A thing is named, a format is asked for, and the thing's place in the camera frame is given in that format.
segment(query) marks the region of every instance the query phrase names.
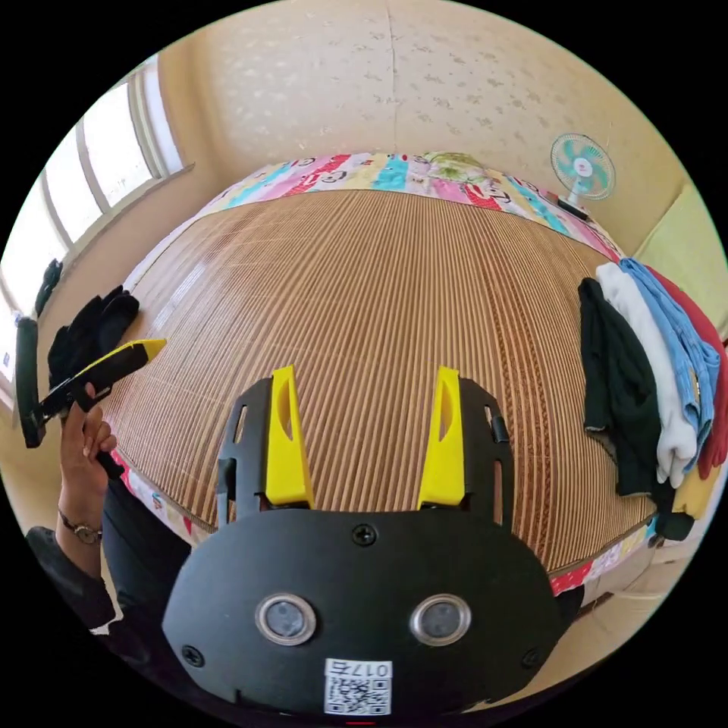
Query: wrist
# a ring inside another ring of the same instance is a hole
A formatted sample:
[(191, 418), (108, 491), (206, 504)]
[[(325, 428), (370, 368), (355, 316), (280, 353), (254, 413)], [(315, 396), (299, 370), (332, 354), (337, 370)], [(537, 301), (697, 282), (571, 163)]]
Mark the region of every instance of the wrist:
[(58, 510), (77, 526), (101, 529), (104, 498), (96, 494), (77, 493), (63, 484), (61, 485), (61, 496), (58, 499)]

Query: window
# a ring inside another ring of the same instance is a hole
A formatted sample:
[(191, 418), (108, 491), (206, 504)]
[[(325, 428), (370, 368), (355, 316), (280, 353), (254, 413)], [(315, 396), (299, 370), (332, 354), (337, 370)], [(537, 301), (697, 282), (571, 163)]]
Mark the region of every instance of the window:
[(15, 372), (15, 323), (12, 311), (0, 297), (0, 375), (13, 380)]
[(91, 107), (83, 124), (91, 168), (111, 207), (152, 179), (134, 131), (128, 93), (127, 84), (109, 91)]
[(0, 260), (0, 387), (6, 392), (14, 373), (14, 320), (33, 314), (48, 264), (55, 258), (67, 267), (121, 210), (181, 169), (154, 56), (68, 132), (18, 213)]
[[(32, 255), (28, 255), (28, 241), (32, 241)], [(25, 315), (33, 311), (36, 295), (43, 280), (43, 272), (56, 258), (63, 260), (67, 248), (55, 229), (43, 201), (41, 183), (38, 180), (20, 208), (8, 244), (2, 255), (0, 271), (5, 280), (11, 302)]]

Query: hand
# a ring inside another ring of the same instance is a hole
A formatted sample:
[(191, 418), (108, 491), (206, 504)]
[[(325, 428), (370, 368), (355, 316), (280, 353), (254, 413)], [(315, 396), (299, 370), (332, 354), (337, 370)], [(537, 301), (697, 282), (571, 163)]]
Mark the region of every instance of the hand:
[[(86, 393), (94, 397), (91, 384)], [(99, 452), (110, 453), (116, 447), (116, 437), (111, 427), (104, 422), (104, 413), (99, 405), (85, 413), (74, 402), (61, 429), (61, 475), (63, 490), (74, 501), (103, 500), (108, 487), (108, 475), (96, 456)]]

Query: window sill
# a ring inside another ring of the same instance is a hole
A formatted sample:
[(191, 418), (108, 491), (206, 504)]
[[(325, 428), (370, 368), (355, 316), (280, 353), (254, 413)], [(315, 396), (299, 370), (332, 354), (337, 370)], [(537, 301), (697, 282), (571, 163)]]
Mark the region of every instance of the window sill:
[[(110, 212), (103, 215), (99, 220), (96, 221), (84, 235), (76, 242), (76, 244), (68, 251), (66, 257), (63, 260), (63, 271), (61, 273), (61, 279), (58, 281), (51, 298), (46, 303), (45, 308), (41, 315), (38, 317), (38, 327), (42, 326), (43, 319), (45, 318), (46, 311), (51, 306), (53, 301), (53, 295), (55, 291), (63, 287), (68, 275), (74, 270), (77, 262), (83, 257), (84, 253), (120, 218), (126, 215), (131, 209), (134, 208), (139, 202), (153, 194), (156, 190), (169, 183), (171, 180), (186, 174), (194, 169), (194, 162), (186, 167), (183, 167), (179, 171), (173, 172), (164, 179), (161, 180), (150, 180), (149, 182), (137, 187), (132, 193), (128, 194), (122, 199)], [(14, 395), (13, 395), (13, 384), (8, 387), (2, 382), (0, 385), (0, 419), (14, 428), (18, 424), (17, 420), (17, 409), (15, 408)]]
[(192, 171), (195, 168), (194, 162), (191, 165), (183, 167), (177, 172), (173, 172), (168, 177), (162, 180), (150, 180), (144, 183), (141, 187), (137, 187), (132, 193), (128, 194), (122, 199), (109, 213), (103, 215), (99, 220), (96, 221), (84, 235), (79, 238), (74, 247), (68, 251), (68, 254), (63, 261), (63, 271), (61, 272), (61, 279), (58, 281), (53, 293), (41, 315), (38, 317), (38, 328), (41, 328), (43, 319), (45, 318), (46, 311), (51, 306), (53, 301), (53, 295), (55, 291), (62, 288), (67, 277), (76, 267), (79, 260), (81, 260), (86, 251), (93, 247), (93, 244), (109, 229), (116, 221), (123, 218), (130, 210), (139, 204), (143, 199), (150, 196), (164, 185), (168, 184), (177, 177), (181, 177), (187, 172)]
[(4, 381), (0, 385), (0, 420), (10, 428), (14, 428), (17, 421), (15, 402), (12, 395), (5, 390)]

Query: electric fan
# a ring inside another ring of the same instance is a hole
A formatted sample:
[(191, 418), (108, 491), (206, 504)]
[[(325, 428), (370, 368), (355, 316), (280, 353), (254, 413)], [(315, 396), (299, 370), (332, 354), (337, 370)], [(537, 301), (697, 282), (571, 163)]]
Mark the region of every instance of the electric fan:
[(604, 199), (614, 189), (616, 172), (607, 153), (584, 134), (562, 134), (551, 147), (551, 166), (569, 196), (559, 195), (559, 207), (585, 220), (579, 198)]

